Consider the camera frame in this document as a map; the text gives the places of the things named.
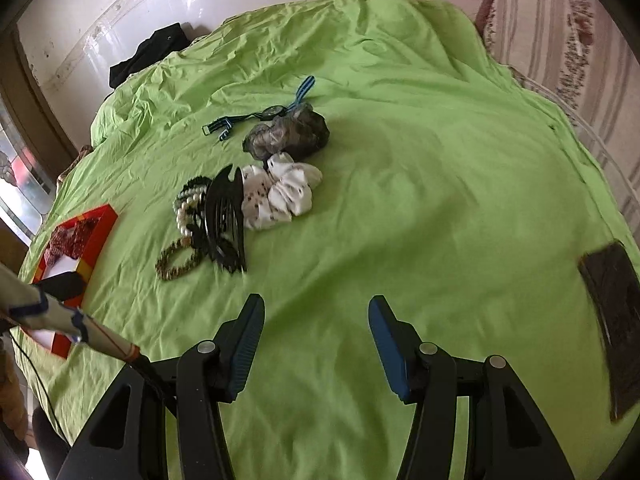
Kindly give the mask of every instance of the blanket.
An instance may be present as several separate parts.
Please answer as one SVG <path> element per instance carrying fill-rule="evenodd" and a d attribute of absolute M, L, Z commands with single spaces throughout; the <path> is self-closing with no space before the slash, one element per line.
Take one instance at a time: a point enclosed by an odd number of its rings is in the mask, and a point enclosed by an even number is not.
<path fill-rule="evenodd" d="M 158 280 L 156 259 L 178 237 L 182 184 L 251 163 L 241 143 L 254 122 L 225 142 L 202 125 L 286 105 L 307 75 L 316 77 L 308 101 L 331 131 L 308 160 L 324 175 L 313 209 L 246 232 L 245 274 L 204 262 Z M 108 202 L 119 218 L 82 308 L 152 360 L 212 337 L 261 294 L 266 323 L 246 389 L 221 406 L 237 478 L 396 476 L 414 407 L 386 383 L 367 323 L 375 294 L 451 355 L 503 355 L 577 479 L 597 478 L 638 418 L 636 407 L 609 421 L 602 337 L 577 270 L 616 238 L 640 269 L 638 248 L 560 109 L 519 87 L 447 2 L 313 0 L 234 17 L 119 86 L 92 143 L 21 277 L 31 279 L 57 224 Z M 122 364 L 82 347 L 63 362 L 19 341 L 77 437 Z M 452 478 L 465 461 L 459 404 Z"/>

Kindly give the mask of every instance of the black cable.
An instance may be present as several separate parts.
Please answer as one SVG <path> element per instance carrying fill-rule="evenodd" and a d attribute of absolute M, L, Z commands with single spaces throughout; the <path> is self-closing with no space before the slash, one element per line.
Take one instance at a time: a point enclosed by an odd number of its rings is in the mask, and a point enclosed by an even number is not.
<path fill-rule="evenodd" d="M 42 388 L 42 391 L 44 392 L 45 397 L 47 397 L 47 402 L 49 403 L 49 409 L 51 410 L 51 415 L 53 416 L 53 420 L 56 421 L 56 425 L 58 427 L 58 431 L 60 432 L 60 436 L 62 437 L 62 440 L 64 440 L 66 442 L 66 444 L 69 447 L 71 447 L 71 444 L 69 444 L 69 441 L 66 439 L 65 432 L 62 431 L 62 426 L 60 425 L 60 421 L 56 417 L 56 412 L 53 409 L 53 404 L 51 403 L 51 399 L 49 398 L 49 394 L 47 393 L 47 389 L 44 387 L 44 383 L 42 382 L 42 379 L 40 378 L 40 374 L 38 373 L 38 370 L 36 370 L 36 367 L 33 364 L 33 361 L 31 361 L 31 358 L 27 355 L 27 352 L 25 352 L 22 349 L 22 347 L 18 344 L 18 342 L 15 340 L 14 335 L 11 332 L 8 332 L 8 334 L 9 334 L 9 337 L 11 338 L 11 341 L 14 342 L 14 345 L 18 348 L 20 353 L 27 359 L 27 361 L 31 365 L 31 368 L 33 369 L 34 373 L 36 374 L 36 378 L 38 379 L 38 382 L 40 383 L 40 387 Z"/>

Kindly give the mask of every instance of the person's leg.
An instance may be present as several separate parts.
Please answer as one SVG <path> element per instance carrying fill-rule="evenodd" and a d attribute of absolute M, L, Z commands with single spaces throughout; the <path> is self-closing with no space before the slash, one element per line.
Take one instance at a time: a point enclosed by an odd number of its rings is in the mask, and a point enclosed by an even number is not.
<path fill-rule="evenodd" d="M 37 407 L 31 419 L 33 424 L 33 435 L 36 437 L 36 444 L 42 457 L 44 469 L 47 471 L 49 480 L 55 480 L 60 473 L 62 464 L 69 453 L 69 446 L 54 431 L 47 415 L 41 407 Z"/>

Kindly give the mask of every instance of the watch face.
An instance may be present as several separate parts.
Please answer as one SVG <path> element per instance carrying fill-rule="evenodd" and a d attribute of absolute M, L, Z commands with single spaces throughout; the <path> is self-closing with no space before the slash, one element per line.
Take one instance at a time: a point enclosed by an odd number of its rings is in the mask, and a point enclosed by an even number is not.
<path fill-rule="evenodd" d="M 287 109 L 282 105 L 270 106 L 262 111 L 262 120 L 271 121 L 274 117 L 284 115 L 286 112 Z"/>

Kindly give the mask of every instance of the lime green sheet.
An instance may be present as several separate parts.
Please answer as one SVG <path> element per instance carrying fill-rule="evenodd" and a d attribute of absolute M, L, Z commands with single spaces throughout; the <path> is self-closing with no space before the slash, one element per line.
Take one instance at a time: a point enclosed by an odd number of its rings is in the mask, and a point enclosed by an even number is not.
<path fill-rule="evenodd" d="M 241 150 L 252 122 L 223 144 L 202 125 L 287 104 L 309 74 L 308 100 L 332 133 L 309 160 L 324 173 L 311 212 L 246 232 L 245 274 L 207 262 L 160 282 L 154 264 L 177 238 L 182 184 L 252 161 Z M 638 248 L 561 111 L 520 89 L 452 5 L 313 0 L 248 12 L 130 78 L 100 109 L 92 140 L 21 276 L 59 222 L 108 202 L 119 218 L 82 307 L 152 360 L 212 337 L 261 294 L 266 323 L 246 389 L 221 407 L 239 480 L 396 477 L 414 407 L 386 383 L 367 325 L 375 294 L 454 356 L 504 355 L 578 480 L 598 477 L 638 417 L 609 421 L 600 331 L 576 267 L 619 238 L 640 268 Z M 20 342 L 75 438 L 120 363 L 87 348 L 62 362 Z"/>

